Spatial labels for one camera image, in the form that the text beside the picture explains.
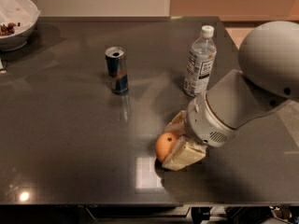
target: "blue can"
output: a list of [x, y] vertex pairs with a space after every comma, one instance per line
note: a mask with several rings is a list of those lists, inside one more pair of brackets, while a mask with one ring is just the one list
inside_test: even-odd
[[111, 90], [115, 94], [128, 92], [128, 76], [124, 53], [125, 51], [121, 47], [112, 47], [105, 52], [107, 69], [111, 77]]

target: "orange fruit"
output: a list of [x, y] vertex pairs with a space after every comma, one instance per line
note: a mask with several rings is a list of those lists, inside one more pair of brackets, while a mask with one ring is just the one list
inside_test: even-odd
[[165, 160], [177, 140], [179, 140], [179, 135], [175, 133], [168, 132], [159, 136], [155, 145], [155, 152], [158, 161], [163, 162]]

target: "clear bottle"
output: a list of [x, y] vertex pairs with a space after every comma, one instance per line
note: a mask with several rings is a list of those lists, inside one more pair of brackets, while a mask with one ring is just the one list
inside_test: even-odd
[[217, 53], [213, 35], [212, 26], [203, 26], [200, 37], [190, 49], [184, 90], [192, 97], [206, 90]]

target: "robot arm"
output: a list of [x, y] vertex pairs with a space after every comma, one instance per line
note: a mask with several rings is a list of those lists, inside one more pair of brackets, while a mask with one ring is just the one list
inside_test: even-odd
[[239, 50], [242, 71], [231, 71], [195, 97], [165, 128], [182, 135], [163, 167], [179, 170], [221, 147], [245, 123], [276, 112], [299, 97], [299, 25], [268, 22], [253, 30]]

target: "white bottle cap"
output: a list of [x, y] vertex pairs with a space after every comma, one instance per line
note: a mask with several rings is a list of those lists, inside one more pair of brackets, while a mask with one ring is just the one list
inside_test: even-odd
[[201, 37], [203, 38], [212, 38], [214, 35], [214, 27], [212, 26], [203, 26], [201, 31]]

